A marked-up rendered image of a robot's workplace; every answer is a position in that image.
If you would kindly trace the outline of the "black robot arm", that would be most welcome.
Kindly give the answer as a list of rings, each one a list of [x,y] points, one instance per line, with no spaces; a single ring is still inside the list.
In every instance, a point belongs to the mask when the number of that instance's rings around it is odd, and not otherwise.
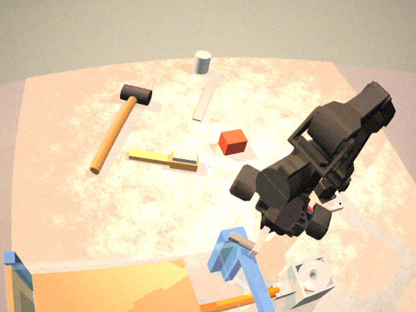
[[[395,115],[391,96],[377,82],[345,103],[319,105],[287,139],[293,151],[261,170],[255,182],[267,206],[261,221],[277,235],[299,237],[309,225],[305,211],[314,189],[320,202],[337,197],[350,185],[354,161],[373,133],[387,126]],[[312,138],[305,139],[302,134]]]

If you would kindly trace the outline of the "grey cylinder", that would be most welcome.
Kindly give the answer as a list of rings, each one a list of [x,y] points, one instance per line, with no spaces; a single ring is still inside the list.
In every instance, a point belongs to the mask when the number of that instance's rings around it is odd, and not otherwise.
[[[212,54],[207,51],[197,51],[194,56],[192,71],[204,75],[209,71]]]

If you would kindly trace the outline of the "mallet with grey head and wooden handle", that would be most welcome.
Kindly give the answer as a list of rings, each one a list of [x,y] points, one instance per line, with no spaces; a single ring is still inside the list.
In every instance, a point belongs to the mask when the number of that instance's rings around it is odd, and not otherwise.
[[[90,167],[90,171],[93,174],[98,175],[100,173],[100,170],[102,169],[103,164],[109,155],[109,151],[112,149],[112,146],[116,141],[116,138],[122,130],[122,127],[128,119],[135,104],[139,103],[141,105],[148,106],[151,101],[151,97],[152,90],[128,84],[123,85],[120,93],[120,99],[125,100],[126,103],[122,111],[119,113],[113,126],[111,127],[110,132],[108,133],[103,145],[99,149],[99,152],[97,153],[97,156],[94,159],[94,162],[92,163],[92,166]]]

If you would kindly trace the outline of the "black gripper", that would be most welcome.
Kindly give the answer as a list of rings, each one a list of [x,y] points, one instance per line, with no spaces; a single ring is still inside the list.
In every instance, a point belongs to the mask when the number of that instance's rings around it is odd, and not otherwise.
[[[255,193],[257,193],[255,182],[259,172],[260,171],[258,169],[254,168],[253,166],[250,166],[249,164],[243,165],[238,176],[234,180],[231,188],[229,189],[231,195],[245,202],[250,201],[252,196]],[[307,195],[309,197],[309,195],[315,188],[306,189],[303,193],[299,195],[299,197],[302,198],[304,195]],[[268,208],[269,206],[262,202],[262,200],[259,197],[259,200],[255,206],[255,210],[261,212],[261,218],[266,213]],[[305,230],[306,235],[309,235],[315,240],[321,240],[327,233],[328,228],[330,226],[332,211],[321,206],[318,203],[315,203],[315,205],[313,206],[313,210],[307,208],[305,213],[305,219],[309,221],[309,225]]]

